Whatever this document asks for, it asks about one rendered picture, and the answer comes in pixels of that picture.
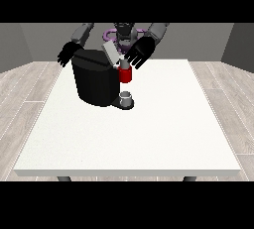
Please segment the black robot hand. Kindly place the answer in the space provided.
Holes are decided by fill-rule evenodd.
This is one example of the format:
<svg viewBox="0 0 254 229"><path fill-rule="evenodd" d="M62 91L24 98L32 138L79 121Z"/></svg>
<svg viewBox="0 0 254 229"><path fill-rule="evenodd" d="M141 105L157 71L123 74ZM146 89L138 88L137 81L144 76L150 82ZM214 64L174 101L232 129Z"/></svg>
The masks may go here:
<svg viewBox="0 0 254 229"><path fill-rule="evenodd" d="M63 46L63 49L58 54L58 63L65 67L66 64L73 58L73 55L76 51L81 49L81 45L74 43L74 42L68 42Z"/></svg>
<svg viewBox="0 0 254 229"><path fill-rule="evenodd" d="M124 58L138 69L152 55L155 47L153 38L142 37L133 44Z"/></svg>

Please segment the pale grey machine lid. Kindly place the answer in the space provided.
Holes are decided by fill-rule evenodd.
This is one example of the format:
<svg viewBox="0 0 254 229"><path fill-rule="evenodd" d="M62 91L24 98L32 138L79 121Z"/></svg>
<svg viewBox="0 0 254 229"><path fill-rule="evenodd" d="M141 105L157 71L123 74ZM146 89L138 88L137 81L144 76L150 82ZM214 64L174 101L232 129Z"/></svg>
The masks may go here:
<svg viewBox="0 0 254 229"><path fill-rule="evenodd" d="M110 64L115 65L120 59L120 54L117 52L113 42L108 41L104 43L101 47L103 51L105 52Z"/></svg>

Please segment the black coffee machine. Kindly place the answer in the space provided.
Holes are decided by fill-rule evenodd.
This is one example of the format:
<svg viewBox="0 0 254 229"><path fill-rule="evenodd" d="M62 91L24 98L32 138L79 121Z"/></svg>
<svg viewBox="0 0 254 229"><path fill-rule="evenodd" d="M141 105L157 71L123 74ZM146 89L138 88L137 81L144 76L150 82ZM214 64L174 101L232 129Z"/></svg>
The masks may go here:
<svg viewBox="0 0 254 229"><path fill-rule="evenodd" d="M84 102L100 107L115 106L122 110L134 107L120 105L118 67L110 64L104 51L78 50L71 59L78 96Z"/></svg>

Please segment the small grey cup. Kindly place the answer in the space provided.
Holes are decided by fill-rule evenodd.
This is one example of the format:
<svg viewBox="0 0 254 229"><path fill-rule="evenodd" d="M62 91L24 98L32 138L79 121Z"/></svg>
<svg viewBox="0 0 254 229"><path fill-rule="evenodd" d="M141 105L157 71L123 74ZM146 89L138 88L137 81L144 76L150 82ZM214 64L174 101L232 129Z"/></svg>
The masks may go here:
<svg viewBox="0 0 254 229"><path fill-rule="evenodd" d="M120 97L120 105L123 107L130 106L132 103L132 95L129 91L122 91L119 94Z"/></svg>

